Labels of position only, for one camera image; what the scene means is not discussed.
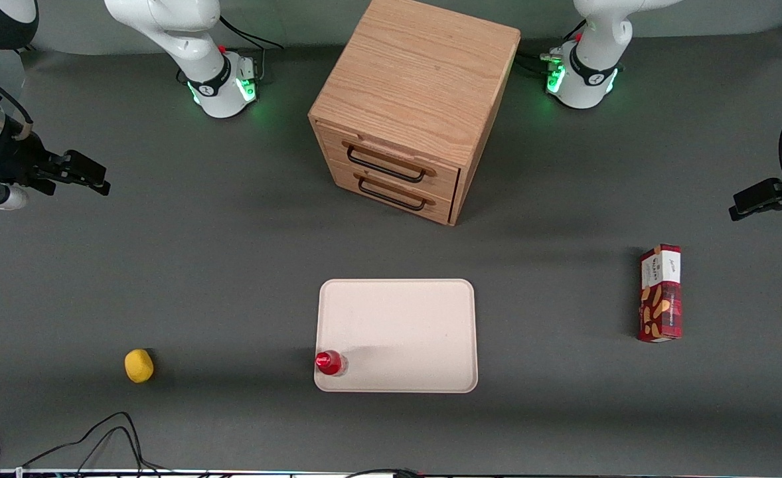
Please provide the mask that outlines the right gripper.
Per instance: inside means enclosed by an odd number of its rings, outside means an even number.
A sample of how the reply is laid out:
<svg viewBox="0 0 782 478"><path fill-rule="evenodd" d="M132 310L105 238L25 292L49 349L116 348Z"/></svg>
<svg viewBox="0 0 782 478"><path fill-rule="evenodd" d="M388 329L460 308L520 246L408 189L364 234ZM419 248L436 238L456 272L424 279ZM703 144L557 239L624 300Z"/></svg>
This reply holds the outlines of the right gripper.
<svg viewBox="0 0 782 478"><path fill-rule="evenodd" d="M47 167L47 176L42 169ZM54 196L57 184L79 185L106 197L111 184L106 168L79 151L51 155L38 138L24 141L0 138L0 210L24 208L27 189Z"/></svg>

